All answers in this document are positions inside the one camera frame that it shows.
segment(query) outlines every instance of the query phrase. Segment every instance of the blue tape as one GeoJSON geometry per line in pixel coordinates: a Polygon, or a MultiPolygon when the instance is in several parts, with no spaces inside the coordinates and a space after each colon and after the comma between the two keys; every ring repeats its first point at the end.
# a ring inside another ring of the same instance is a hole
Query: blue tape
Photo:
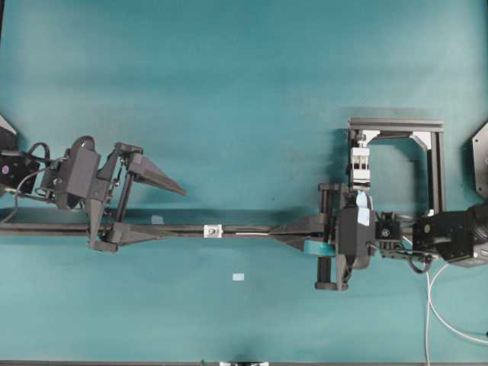
{"type": "Polygon", "coordinates": [[[303,252],[310,255],[318,255],[320,257],[335,257],[336,249],[327,242],[315,242],[313,240],[305,240],[303,252]]]}

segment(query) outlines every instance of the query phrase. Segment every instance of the bolt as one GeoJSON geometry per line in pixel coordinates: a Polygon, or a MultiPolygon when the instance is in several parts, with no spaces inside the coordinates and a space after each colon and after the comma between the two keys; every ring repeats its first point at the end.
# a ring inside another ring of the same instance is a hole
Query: bolt
{"type": "Polygon", "coordinates": [[[390,236],[390,231],[387,228],[382,229],[381,236],[387,238],[388,236],[390,236]]]}

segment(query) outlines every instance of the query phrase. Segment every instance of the teal background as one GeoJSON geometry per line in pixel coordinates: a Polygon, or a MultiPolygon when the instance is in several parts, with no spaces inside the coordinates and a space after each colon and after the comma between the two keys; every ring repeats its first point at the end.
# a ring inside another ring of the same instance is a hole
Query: teal background
{"type": "MultiPolygon", "coordinates": [[[[57,156],[85,134],[104,155],[143,146],[189,195],[138,187],[131,205],[202,223],[316,212],[316,185],[345,180],[350,117],[440,118],[448,208],[463,209],[480,200],[466,142],[488,116],[486,14],[476,0],[7,0],[0,113],[57,156]]],[[[377,209],[425,209],[422,157],[375,146],[377,209]]],[[[424,360],[425,278],[406,263],[374,258],[337,294],[313,289],[314,256],[268,240],[0,243],[0,359],[424,360]]],[[[480,336],[486,271],[449,268],[435,290],[480,336]]],[[[488,348],[434,319],[432,360],[488,348]]]]}

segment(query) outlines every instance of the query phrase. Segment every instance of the white cable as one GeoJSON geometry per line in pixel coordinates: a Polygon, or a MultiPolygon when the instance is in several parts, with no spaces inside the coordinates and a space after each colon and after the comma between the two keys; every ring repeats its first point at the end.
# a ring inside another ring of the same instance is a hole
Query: white cable
{"type": "Polygon", "coordinates": [[[403,237],[403,240],[405,240],[407,243],[410,244],[410,246],[413,247],[413,243],[412,243],[412,240],[410,240],[409,238],[407,238],[406,236],[403,237]]]}
{"type": "Polygon", "coordinates": [[[435,280],[437,280],[437,277],[449,266],[449,264],[445,264],[444,266],[442,266],[441,269],[439,269],[437,271],[437,273],[435,274],[435,276],[432,278],[432,282],[429,283],[429,286],[428,286],[428,294],[427,294],[427,300],[430,304],[430,308],[432,309],[432,312],[435,314],[435,316],[437,316],[437,318],[441,321],[442,324],[444,324],[446,326],[446,328],[448,328],[449,330],[451,330],[452,332],[456,333],[457,335],[465,338],[465,339],[469,339],[470,341],[472,342],[477,342],[477,343],[481,343],[482,345],[488,345],[488,341],[487,340],[484,340],[484,339],[479,339],[479,338],[476,338],[476,337],[473,337],[471,335],[468,335],[460,330],[457,330],[455,329],[452,325],[450,325],[448,322],[446,322],[440,315],[439,313],[437,312],[436,308],[434,307],[434,302],[432,300],[432,288],[434,287],[434,283],[435,283],[435,280]]]}
{"type": "Polygon", "coordinates": [[[425,273],[427,278],[427,312],[425,314],[425,334],[424,334],[424,348],[425,358],[427,358],[427,366],[430,366],[430,352],[429,352],[429,325],[430,325],[430,278],[429,273],[425,273]]]}

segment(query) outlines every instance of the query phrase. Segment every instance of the small white label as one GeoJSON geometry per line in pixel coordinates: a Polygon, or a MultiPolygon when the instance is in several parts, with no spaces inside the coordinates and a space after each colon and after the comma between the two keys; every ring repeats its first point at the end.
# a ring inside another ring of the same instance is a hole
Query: small white label
{"type": "Polygon", "coordinates": [[[162,225],[165,221],[162,219],[162,216],[159,215],[152,215],[151,216],[151,224],[152,225],[162,225]]]}
{"type": "Polygon", "coordinates": [[[244,281],[243,273],[232,273],[232,281],[244,281]]]}

